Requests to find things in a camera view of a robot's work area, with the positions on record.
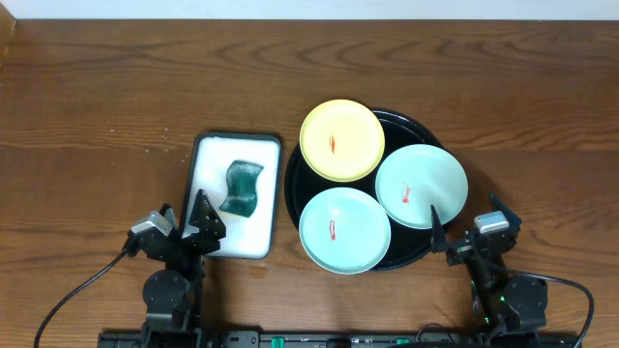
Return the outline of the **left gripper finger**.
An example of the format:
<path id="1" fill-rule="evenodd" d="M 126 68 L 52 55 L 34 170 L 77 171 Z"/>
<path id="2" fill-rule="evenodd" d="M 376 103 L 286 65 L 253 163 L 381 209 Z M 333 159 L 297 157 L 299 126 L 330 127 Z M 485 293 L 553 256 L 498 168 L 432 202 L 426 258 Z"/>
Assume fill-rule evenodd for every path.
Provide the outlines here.
<path id="1" fill-rule="evenodd" d="M 226 227 L 204 189 L 199 189 L 196 193 L 189 217 L 189 226 L 195 227 L 200 233 L 207 233 L 214 237 L 226 235 Z"/>
<path id="2" fill-rule="evenodd" d="M 165 220 L 167 222 L 170 223 L 170 225 L 174 228 L 174 229 L 178 229 L 178 223 L 176 221 L 176 218 L 174 216 L 174 211 L 173 208 L 167 204 L 167 203 L 163 203 L 159 213 L 165 218 Z"/>

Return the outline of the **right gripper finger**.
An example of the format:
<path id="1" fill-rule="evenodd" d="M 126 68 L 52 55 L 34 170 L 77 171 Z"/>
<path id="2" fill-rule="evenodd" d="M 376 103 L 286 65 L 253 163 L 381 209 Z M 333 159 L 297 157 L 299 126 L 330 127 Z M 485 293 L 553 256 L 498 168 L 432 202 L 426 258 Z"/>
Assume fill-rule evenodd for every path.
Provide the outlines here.
<path id="1" fill-rule="evenodd" d="M 511 209 L 509 209 L 493 191 L 488 193 L 488 200 L 492 211 L 501 212 L 511 229 L 520 228 L 521 219 Z"/>
<path id="2" fill-rule="evenodd" d="M 444 252 L 447 249 L 446 234 L 443 225 L 433 205 L 430 206 L 431 211 L 431 252 Z"/>

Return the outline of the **green scouring sponge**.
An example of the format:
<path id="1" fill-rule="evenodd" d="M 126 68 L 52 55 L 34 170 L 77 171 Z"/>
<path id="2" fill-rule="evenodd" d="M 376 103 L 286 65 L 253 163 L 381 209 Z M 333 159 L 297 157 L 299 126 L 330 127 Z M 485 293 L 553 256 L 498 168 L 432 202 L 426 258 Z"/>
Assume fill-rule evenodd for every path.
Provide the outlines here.
<path id="1" fill-rule="evenodd" d="M 263 166 L 254 162 L 234 160 L 227 168 L 227 193 L 219 209 L 242 218 L 249 218 L 256 209 L 257 179 Z"/>

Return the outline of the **yellow plate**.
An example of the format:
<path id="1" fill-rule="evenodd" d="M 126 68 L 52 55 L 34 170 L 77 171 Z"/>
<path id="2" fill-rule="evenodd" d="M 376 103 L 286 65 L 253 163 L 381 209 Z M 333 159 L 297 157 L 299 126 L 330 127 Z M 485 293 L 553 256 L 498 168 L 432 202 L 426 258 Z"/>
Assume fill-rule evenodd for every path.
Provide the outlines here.
<path id="1" fill-rule="evenodd" d="M 334 182 L 353 182 L 366 177 L 381 161 L 385 133 L 368 107 L 351 100 L 331 100 L 306 116 L 299 146 L 316 174 Z"/>

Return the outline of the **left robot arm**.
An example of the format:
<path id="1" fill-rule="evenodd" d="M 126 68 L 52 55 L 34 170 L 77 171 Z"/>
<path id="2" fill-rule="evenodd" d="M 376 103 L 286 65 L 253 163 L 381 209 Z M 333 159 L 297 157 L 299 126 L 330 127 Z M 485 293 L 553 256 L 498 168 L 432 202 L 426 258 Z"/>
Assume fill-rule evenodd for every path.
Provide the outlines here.
<path id="1" fill-rule="evenodd" d="M 226 227 L 207 193 L 199 190 L 189 214 L 188 237 L 178 230 L 172 208 L 164 204 L 140 219 L 128 232 L 123 250 L 140 251 L 162 261 L 165 268 L 145 281 L 142 298 L 147 306 L 141 347 L 219 347 L 218 335 L 201 320 L 203 257 L 221 248 Z"/>

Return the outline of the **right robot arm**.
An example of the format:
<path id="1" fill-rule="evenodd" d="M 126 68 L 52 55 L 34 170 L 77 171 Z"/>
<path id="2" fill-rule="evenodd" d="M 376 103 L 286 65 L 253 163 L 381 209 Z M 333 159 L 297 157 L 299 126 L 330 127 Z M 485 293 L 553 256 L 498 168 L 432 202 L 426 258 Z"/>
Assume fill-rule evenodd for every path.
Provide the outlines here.
<path id="1" fill-rule="evenodd" d="M 521 219 L 494 194 L 491 211 L 474 218 L 465 237 L 449 242 L 435 208 L 430 209 L 433 253 L 443 252 L 447 264 L 466 266 L 471 277 L 474 307 L 486 318 L 481 338 L 534 332 L 546 324 L 547 283 L 509 272 L 502 254 L 516 245 Z"/>

